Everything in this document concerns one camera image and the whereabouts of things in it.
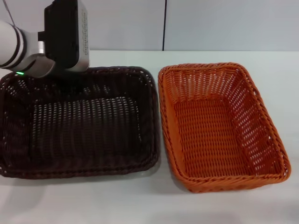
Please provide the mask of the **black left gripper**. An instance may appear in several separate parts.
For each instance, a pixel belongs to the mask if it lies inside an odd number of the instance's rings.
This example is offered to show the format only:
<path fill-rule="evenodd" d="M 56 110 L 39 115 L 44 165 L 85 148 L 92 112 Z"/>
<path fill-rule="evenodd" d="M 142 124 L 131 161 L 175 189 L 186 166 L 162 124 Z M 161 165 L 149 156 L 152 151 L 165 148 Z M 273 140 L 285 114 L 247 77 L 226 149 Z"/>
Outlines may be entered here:
<path fill-rule="evenodd" d="M 55 93 L 83 93 L 89 77 L 86 72 L 55 71 Z"/>

